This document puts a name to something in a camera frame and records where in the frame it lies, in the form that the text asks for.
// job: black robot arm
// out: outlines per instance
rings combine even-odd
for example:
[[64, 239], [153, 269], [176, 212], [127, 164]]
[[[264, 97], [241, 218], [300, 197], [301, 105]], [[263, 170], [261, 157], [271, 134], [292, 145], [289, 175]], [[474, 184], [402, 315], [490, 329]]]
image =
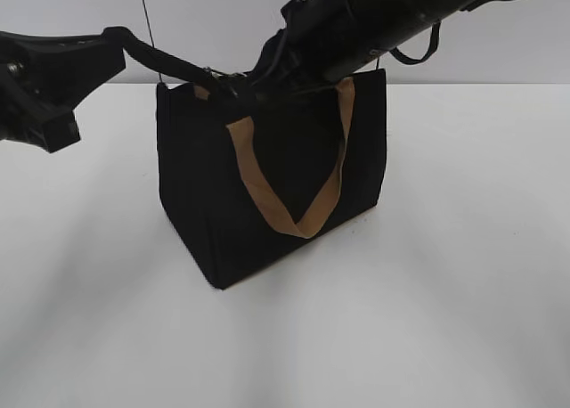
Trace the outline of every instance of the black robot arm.
[[[496, 0], [291, 0], [245, 81], [259, 100], [330, 86], [451, 14]], [[73, 110], [125, 68], [123, 50], [150, 69], [232, 94], [210, 72], [161, 52], [125, 28], [100, 36], [0, 32], [0, 140], [49, 152], [79, 140]]]

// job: white backdrop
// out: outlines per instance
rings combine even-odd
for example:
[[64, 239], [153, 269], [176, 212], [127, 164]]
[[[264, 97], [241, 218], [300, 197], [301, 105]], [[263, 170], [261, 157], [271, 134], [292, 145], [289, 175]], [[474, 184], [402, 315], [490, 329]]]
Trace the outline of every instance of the white backdrop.
[[[250, 69], [264, 41], [281, 28], [289, 0], [148, 0], [157, 46], [202, 66]], [[570, 83], [568, 0], [490, 4], [444, 24], [441, 51], [405, 68], [386, 57], [391, 82]], [[148, 38], [140, 0], [0, 0], [0, 30], [35, 35], [99, 33], [126, 25]], [[404, 47], [421, 55], [427, 37]], [[133, 64], [118, 81], [151, 82]]]
[[160, 207], [153, 90], [0, 145], [1, 407], [570, 406], [569, 86], [390, 86], [379, 207], [226, 292]]

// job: tan handle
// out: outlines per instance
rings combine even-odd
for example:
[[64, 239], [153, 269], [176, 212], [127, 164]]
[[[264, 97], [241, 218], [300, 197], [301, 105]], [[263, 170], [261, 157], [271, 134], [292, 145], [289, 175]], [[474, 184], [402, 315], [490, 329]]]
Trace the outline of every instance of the tan handle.
[[298, 223], [264, 177], [253, 148], [255, 124], [251, 117], [227, 126], [232, 137], [241, 180], [246, 185], [251, 199], [256, 203], [265, 221], [278, 233], [303, 239], [312, 239], [325, 225], [337, 207], [342, 190], [342, 171], [345, 165], [348, 136], [353, 120], [355, 88], [352, 78], [337, 85], [343, 140], [338, 151], [338, 160], [329, 179], [313, 200]]

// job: white table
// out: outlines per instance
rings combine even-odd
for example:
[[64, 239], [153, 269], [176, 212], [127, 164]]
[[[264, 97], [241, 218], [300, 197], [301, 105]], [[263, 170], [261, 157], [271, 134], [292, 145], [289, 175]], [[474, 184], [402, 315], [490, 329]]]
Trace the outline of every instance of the white table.
[[0, 143], [0, 406], [570, 406], [570, 86], [390, 86], [379, 207], [226, 292], [159, 205], [153, 89]]

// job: cable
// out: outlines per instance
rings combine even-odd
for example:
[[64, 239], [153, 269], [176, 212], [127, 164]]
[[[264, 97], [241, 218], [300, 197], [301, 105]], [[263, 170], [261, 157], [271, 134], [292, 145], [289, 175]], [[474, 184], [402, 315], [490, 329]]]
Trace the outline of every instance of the cable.
[[[149, 30], [149, 35], [151, 36], [152, 48], [156, 49], [157, 47], [154, 43], [154, 36], [152, 35], [151, 18], [149, 18], [149, 10], [148, 10], [147, 5], [146, 5], [146, 0], [142, 0], [142, 8], [144, 9], [144, 18], [146, 19], [146, 26]], [[164, 80], [162, 79], [162, 73], [161, 72], [159, 72], [159, 79], [160, 79], [160, 83], [164, 83]]]

